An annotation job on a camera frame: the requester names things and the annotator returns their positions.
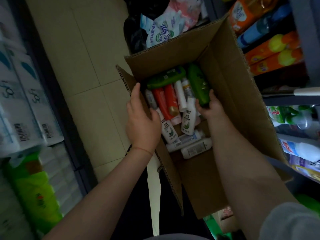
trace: hand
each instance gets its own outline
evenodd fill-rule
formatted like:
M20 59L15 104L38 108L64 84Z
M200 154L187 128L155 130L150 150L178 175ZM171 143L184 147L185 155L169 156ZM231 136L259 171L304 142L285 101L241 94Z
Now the hand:
M140 100L140 83L137 83L127 102L129 120L126 133L133 147L139 147L153 153L161 138L161 120L157 111L150 108L152 120L143 110Z
M219 118L225 115L225 113L220 101L216 98L216 96L214 96L214 91L212 89L209 92L209 96L209 109L202 108L198 99L195 102L195 107L207 121L212 121L214 118Z

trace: pink package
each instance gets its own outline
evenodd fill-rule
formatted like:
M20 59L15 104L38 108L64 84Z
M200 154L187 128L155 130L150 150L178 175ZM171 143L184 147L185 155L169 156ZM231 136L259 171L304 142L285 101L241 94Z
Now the pink package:
M181 10L181 16L186 20L182 32L186 32L197 24L201 12L201 3L202 0L170 0L164 13Z

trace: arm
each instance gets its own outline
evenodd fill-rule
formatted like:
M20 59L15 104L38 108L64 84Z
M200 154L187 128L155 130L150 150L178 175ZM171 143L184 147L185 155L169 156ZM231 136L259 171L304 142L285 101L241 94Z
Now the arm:
M264 155L234 127L213 90L210 98L210 109L203 109L198 101L196 106L208 121L223 188L247 239L258 239L271 210L297 201Z
M150 109L152 120L143 110L140 84L127 103L126 132L132 149L123 160L43 239L109 239L132 189L146 168L161 136L158 113Z

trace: red string bracelet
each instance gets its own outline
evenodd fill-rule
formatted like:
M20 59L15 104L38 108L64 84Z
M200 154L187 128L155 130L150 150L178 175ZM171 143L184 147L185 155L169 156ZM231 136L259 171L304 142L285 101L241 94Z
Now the red string bracelet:
M153 153L149 152L149 151L146 150L146 149L143 149L143 148L140 148L140 147L137 147L137 146L133 147L132 149L140 149L140 150L142 150L142 151L145 151L145 152L149 153L151 156L153 156Z

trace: blue bottle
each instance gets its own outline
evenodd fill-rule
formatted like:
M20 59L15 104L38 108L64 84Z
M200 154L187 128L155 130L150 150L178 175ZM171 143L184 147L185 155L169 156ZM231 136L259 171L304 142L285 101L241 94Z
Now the blue bottle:
M240 48L246 48L253 42L265 36L270 30L292 12L290 4L280 6L276 11L268 12L242 33L237 42Z

